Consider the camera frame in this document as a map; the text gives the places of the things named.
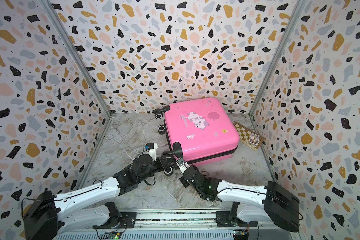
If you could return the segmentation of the pink hard-shell kids suitcase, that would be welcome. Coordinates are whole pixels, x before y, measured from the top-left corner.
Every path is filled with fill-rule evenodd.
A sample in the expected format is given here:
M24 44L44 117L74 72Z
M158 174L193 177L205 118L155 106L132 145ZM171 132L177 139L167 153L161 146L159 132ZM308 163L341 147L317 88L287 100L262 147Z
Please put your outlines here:
M169 104L153 113L164 120L158 132L167 138L168 153L188 165L229 159L239 146L239 134L216 98Z

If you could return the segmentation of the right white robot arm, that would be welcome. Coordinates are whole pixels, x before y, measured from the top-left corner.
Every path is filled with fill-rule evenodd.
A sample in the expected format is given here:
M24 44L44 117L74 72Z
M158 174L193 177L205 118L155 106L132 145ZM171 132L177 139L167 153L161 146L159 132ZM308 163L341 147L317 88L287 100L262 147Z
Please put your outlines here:
M185 187L192 186L200 198L209 202L235 202L247 204L262 210L264 219L271 220L277 227L299 232L300 200L280 184L269 181L266 186L245 186L221 179L204 176L196 166L178 164Z

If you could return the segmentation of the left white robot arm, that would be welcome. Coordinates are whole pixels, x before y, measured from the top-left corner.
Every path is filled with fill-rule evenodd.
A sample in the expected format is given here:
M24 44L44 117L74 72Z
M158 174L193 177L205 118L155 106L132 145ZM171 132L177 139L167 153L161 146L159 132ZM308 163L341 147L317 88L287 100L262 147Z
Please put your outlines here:
M114 199L138 187L158 172L171 175L172 155L153 159L142 154L112 177L69 193L40 194L22 214L27 240L52 240L57 235L90 226L105 229L122 224Z

